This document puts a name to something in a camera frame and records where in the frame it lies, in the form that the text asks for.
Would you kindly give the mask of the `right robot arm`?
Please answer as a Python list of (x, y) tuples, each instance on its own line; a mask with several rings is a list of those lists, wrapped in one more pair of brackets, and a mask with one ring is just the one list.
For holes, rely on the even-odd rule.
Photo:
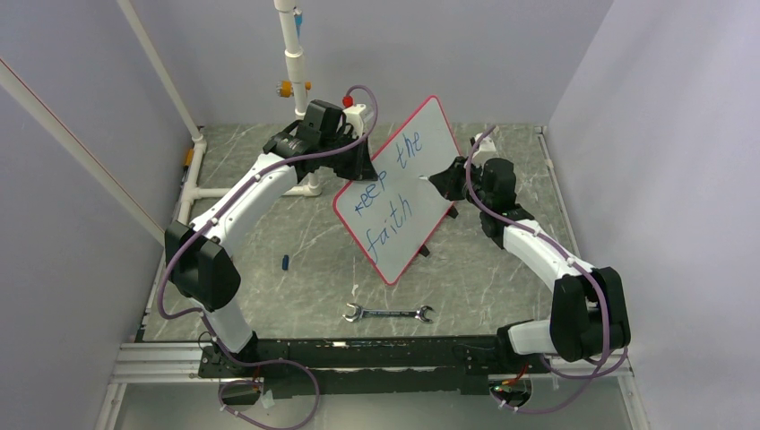
[(458, 157), (428, 180), (446, 200), (477, 206), (485, 236), (525, 263), (552, 295), (549, 318), (498, 329), (493, 350), (497, 366), (514, 372), (538, 354), (574, 362), (626, 348), (631, 331), (618, 272), (577, 258), (548, 236), (517, 201), (511, 161), (492, 158), (471, 167), (465, 163)]

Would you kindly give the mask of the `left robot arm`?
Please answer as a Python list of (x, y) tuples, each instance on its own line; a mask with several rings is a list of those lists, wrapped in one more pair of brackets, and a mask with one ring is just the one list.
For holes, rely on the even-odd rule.
[(256, 367), (257, 337), (237, 300), (241, 276), (233, 255), (247, 231), (294, 186), (319, 168), (353, 181), (378, 178), (368, 153), (376, 112), (345, 97), (346, 107), (323, 100), (270, 137), (246, 174), (209, 210), (174, 221), (165, 231), (166, 275), (203, 315), (226, 348), (222, 364), (236, 376)]

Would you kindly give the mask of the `pink framed whiteboard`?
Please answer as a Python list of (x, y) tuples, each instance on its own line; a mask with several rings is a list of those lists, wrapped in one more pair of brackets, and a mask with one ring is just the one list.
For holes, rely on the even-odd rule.
[(440, 99), (429, 96), (372, 157), (379, 178), (347, 183), (332, 207), (383, 282), (409, 267), (453, 205), (427, 180), (460, 155)]

